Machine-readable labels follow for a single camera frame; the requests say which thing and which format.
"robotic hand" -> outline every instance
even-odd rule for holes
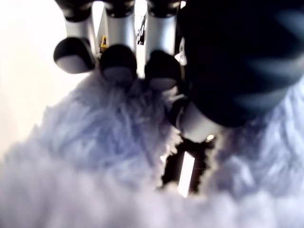
[[[104,0],[110,47],[99,61],[92,0],[56,0],[67,38],[54,60],[68,73],[91,71],[131,83],[136,76],[135,0]],[[194,142],[272,110],[304,72],[302,4],[295,0],[147,0],[145,82],[165,91],[186,86],[168,118]],[[172,56],[176,19],[185,37],[185,81]]]

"fur fabric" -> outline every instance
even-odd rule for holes
[[[167,96],[87,78],[0,166],[0,228],[302,228],[304,80],[224,130],[199,195],[155,190],[180,137]]]

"plush toy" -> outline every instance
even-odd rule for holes
[[[172,94],[86,78],[0,166],[1,228],[302,228],[304,80],[272,112],[223,130],[198,195],[158,190],[179,133]]]

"yellow warning label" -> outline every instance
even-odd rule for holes
[[[101,47],[101,48],[105,48],[105,47],[107,48],[107,47],[108,47],[106,36],[103,36],[103,38],[102,38],[102,40],[101,40],[100,47]]]

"white wall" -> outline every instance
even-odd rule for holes
[[[24,139],[47,105],[58,102],[84,75],[68,75],[53,62],[66,36],[53,0],[4,1],[0,7],[0,154]]]

